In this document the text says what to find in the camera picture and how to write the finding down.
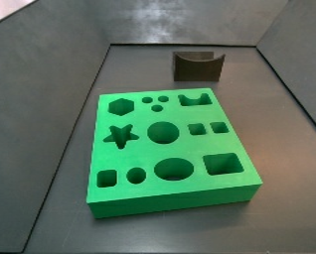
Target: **hexagonal hole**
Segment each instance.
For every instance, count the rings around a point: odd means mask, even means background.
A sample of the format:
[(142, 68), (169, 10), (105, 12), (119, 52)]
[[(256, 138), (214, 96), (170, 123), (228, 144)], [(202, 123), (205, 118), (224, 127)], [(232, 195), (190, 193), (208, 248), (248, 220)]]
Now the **hexagonal hole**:
[(115, 115), (126, 115), (134, 110), (134, 102), (129, 99), (117, 99), (109, 104), (109, 112)]

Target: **dark gray block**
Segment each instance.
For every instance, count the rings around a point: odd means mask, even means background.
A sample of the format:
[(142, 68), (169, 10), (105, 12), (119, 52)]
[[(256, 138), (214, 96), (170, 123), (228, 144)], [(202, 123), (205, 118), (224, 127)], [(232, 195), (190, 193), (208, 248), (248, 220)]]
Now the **dark gray block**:
[(255, 46), (287, 0), (93, 1), (115, 44)]
[(257, 48), (316, 122), (316, 1), (289, 2)]
[(107, 48), (81, 1), (0, 23), (0, 252), (24, 248)]
[[(176, 51), (224, 52), (221, 81), (174, 82)], [(264, 181), (255, 198), (94, 219), (85, 199), (98, 96), (206, 86), (214, 90)], [(27, 253), (267, 251), (316, 252), (316, 128), (307, 114), (256, 49), (111, 47)]]
[(213, 52), (174, 52), (174, 81), (214, 81), (221, 77), (227, 55)]

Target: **gray wall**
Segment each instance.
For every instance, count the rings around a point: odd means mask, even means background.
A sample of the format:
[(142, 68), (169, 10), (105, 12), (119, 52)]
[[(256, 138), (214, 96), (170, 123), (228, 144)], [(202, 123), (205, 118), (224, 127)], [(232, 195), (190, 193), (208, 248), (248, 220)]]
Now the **gray wall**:
[(22, 251), (105, 58), (83, 2), (42, 0), (0, 23), (0, 251)]
[(287, 0), (94, 0), (93, 4), (113, 43), (256, 46)]
[(316, 122), (316, 1), (289, 2), (257, 48)]

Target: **square hole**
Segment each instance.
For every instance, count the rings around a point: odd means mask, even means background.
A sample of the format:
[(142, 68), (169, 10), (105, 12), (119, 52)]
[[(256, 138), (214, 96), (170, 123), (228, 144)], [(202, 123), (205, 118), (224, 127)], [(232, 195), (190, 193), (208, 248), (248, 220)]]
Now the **square hole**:
[(243, 172), (237, 154), (208, 155), (204, 161), (210, 176)]
[(228, 129), (228, 125), (225, 122), (213, 122), (210, 123), (212, 125), (212, 129), (214, 133), (228, 133), (229, 129)]
[(189, 124), (189, 131), (192, 135), (205, 135), (206, 134), (206, 128), (202, 123)]
[(117, 171), (101, 171), (97, 176), (97, 185), (99, 188), (114, 187), (117, 185)]

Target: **circular hole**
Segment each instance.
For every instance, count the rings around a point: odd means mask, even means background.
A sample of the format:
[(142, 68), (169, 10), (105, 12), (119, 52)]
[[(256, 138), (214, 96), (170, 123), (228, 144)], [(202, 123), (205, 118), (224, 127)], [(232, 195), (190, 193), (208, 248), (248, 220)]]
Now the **circular hole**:
[(166, 181), (186, 179), (194, 172), (194, 165), (185, 159), (170, 158), (161, 161), (154, 167), (158, 178)]
[(146, 172), (141, 168), (134, 168), (127, 172), (127, 179), (129, 181), (138, 185), (141, 184), (146, 179)]
[(160, 96), (158, 100), (161, 102), (168, 102), (169, 101), (169, 97), (168, 96)]
[(143, 97), (142, 98), (142, 102), (143, 103), (152, 103), (153, 102), (153, 98), (152, 97)]
[(154, 105), (152, 109), (154, 112), (161, 112), (164, 110), (164, 107), (161, 105)]
[(174, 124), (158, 122), (149, 127), (148, 136), (158, 144), (170, 144), (178, 139), (180, 130)]

